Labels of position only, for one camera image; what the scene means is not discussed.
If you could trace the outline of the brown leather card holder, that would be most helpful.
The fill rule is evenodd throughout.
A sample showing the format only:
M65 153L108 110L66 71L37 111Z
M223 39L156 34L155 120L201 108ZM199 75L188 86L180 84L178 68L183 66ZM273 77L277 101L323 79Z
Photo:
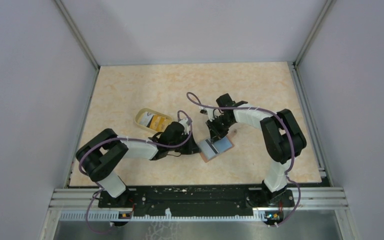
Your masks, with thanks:
M232 149L232 148L235 146L234 143L232 142L232 139L233 139L233 137L236 136L237 132L238 132L238 131L237 131L236 129L234 129L232 132L228 133L227 136L225 136L225 137L222 138L221 140L212 143L212 144L215 146L215 148L218 150L219 153L218 153L214 158L212 158L212 159L210 159L210 160L205 160L205 159L204 159L204 156L203 156L203 154L201 153L201 149L200 149L200 147L199 147L199 142L198 142L198 143L197 143L197 146L198 146L199 149L200 149L200 156L201 156L202 160L203 160L205 163L208 163L209 161L211 161L211 160L213 160L213 159L219 157L219 156L222 155L223 153L225 153L225 152L227 152L228 150Z

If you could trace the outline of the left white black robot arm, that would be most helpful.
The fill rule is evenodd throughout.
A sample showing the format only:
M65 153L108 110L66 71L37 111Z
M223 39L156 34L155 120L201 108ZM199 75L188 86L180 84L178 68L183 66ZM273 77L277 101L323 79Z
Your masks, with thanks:
M183 119L171 122L164 131L147 139L117 135L113 129L106 128L82 146L75 158L79 171L107 192L112 203L124 207L129 203L130 193L115 173L123 158L156 161L165 158L169 152L194 155L200 151L189 121Z

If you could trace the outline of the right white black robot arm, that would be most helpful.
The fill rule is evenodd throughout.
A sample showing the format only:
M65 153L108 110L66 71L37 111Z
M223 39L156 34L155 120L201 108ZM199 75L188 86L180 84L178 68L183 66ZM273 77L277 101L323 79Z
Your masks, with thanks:
M209 142L215 144L225 138L230 127L236 123L246 124L262 132L267 153L272 159L267 176L262 182L261 199L267 206L275 206L286 191L287 172L295 157L307 146L307 140L293 113L283 109L277 113L262 110L246 101L235 102L228 93L217 100L219 115L215 107L201 107L208 115L206 126Z

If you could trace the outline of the beige oval card tray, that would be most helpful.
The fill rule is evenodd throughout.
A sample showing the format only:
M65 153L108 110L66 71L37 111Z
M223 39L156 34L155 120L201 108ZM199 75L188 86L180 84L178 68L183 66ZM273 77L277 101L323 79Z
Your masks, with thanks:
M171 116L150 108L140 109L134 117L134 122L139 128L154 134L164 132L172 121Z

